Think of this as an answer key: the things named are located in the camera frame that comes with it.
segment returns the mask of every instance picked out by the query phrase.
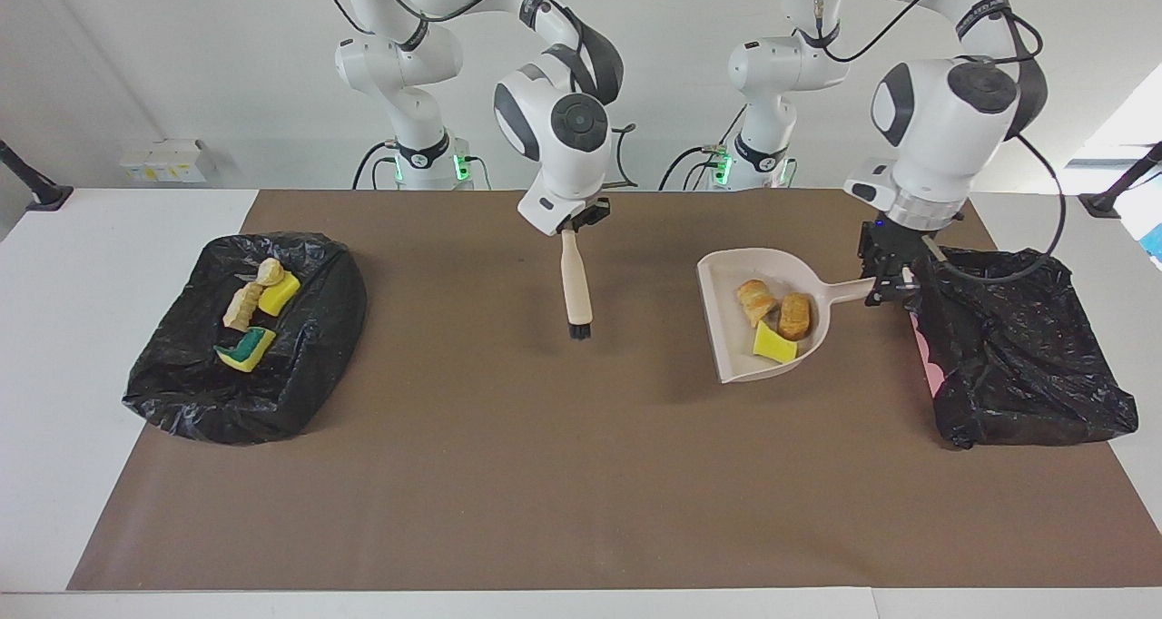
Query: black trash bag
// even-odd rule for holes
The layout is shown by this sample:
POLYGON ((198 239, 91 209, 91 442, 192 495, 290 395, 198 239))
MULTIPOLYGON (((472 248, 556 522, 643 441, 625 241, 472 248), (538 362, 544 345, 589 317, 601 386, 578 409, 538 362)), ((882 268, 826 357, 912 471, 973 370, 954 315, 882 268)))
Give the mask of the black trash bag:
POLYGON ((339 382, 363 332, 367 293, 343 243, 317 233, 228 235, 207 244, 186 288, 129 375, 123 403, 171 436, 254 445, 297 436, 339 382), (222 326, 234 293, 258 264, 281 260, 302 283, 278 318, 258 367, 227 367, 215 345, 242 338, 222 326))
MULTIPOLYGON (((1033 250, 945 250, 976 276, 1007 276, 1039 258, 1033 250)), ((1134 397, 1113 379, 1077 300, 1071 272, 1049 259, 1005 285, 954 276, 932 259, 916 265, 920 293, 910 310, 945 380, 935 395, 944 438, 973 445, 1063 446, 1138 430, 1134 397)))

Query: black metal post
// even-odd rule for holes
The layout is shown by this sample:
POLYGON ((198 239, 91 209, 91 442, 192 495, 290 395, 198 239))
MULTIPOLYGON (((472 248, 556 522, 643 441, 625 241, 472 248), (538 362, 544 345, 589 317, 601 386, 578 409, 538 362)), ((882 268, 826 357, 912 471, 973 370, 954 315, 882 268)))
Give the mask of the black metal post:
POLYGON ((30 202, 27 210, 57 210, 72 194, 71 185, 53 183, 49 177, 42 175, 31 165, 26 164, 2 139, 0 139, 0 163, 8 165, 14 175, 20 177, 20 180, 31 189, 34 202, 30 202))
POLYGON ((1140 178, 1146 177, 1147 172, 1156 168, 1159 160, 1162 160, 1162 143, 1150 147, 1148 154, 1142 156, 1141 160, 1131 165, 1117 183, 1110 186, 1105 193, 1081 194, 1078 197, 1082 204, 1096 218, 1121 218, 1121 215, 1113 210, 1113 202, 1118 201, 1120 194, 1127 192, 1140 178))

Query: brown mat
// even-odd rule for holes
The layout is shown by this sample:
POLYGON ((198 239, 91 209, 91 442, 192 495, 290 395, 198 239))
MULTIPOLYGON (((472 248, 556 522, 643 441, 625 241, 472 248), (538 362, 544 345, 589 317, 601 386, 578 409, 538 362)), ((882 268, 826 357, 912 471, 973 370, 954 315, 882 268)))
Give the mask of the brown mat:
MULTIPOLYGON (((1162 537, 1107 445, 956 452, 897 308, 838 305, 791 374, 718 384, 695 264, 772 246, 854 279, 838 192, 619 194, 584 230, 594 339, 518 193, 264 192, 371 296, 308 433, 146 427, 72 590, 1150 586, 1162 537)), ((948 243, 991 247, 975 214, 948 243)))

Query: yellow sponge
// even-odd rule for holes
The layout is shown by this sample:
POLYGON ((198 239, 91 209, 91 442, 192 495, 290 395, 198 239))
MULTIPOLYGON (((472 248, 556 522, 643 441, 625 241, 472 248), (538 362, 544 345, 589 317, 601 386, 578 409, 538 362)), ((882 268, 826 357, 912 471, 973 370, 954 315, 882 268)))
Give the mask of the yellow sponge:
POLYGON ((242 341, 238 343, 238 346, 232 347, 232 350, 227 350, 227 347, 214 347, 214 350, 217 352, 218 359, 227 364, 227 366, 250 374, 250 372, 253 372, 258 367, 258 362, 266 354, 267 347, 273 341, 273 330, 266 330, 263 326, 250 326, 243 336, 242 341))
POLYGON ((798 344, 776 333, 767 325, 767 322, 759 322, 759 331, 754 334, 754 354, 781 364, 789 364, 798 355, 798 344))
POLYGON ((301 286, 295 275, 287 272, 278 283, 263 289, 263 296, 258 297, 258 310, 268 314, 268 316, 279 317, 284 305, 287 305, 287 301, 294 297, 301 286))

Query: white table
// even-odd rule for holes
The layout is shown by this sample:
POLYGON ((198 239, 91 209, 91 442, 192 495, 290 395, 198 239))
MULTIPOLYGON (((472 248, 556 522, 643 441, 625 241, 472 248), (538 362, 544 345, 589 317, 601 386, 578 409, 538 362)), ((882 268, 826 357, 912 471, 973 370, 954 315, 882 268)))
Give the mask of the white table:
MULTIPOLYGON (((0 243, 0 590, 17 592, 0 596, 0 617, 1162 616, 1162 589, 65 593, 142 426, 110 400, 203 244, 237 233, 254 196, 79 189, 0 243), (124 289, 116 272, 137 272, 139 283, 124 289), (81 296, 84 304, 71 300, 81 296)), ((1043 247, 1052 233, 1053 197, 974 201, 1002 250, 1043 247)), ((1142 430, 1113 447, 1157 523, 1162 382, 1150 355, 1162 334, 1152 305, 1162 300, 1162 272, 1119 223, 1093 221, 1075 201, 1070 210, 1057 255, 1074 268, 1119 383, 1138 396, 1142 430)))

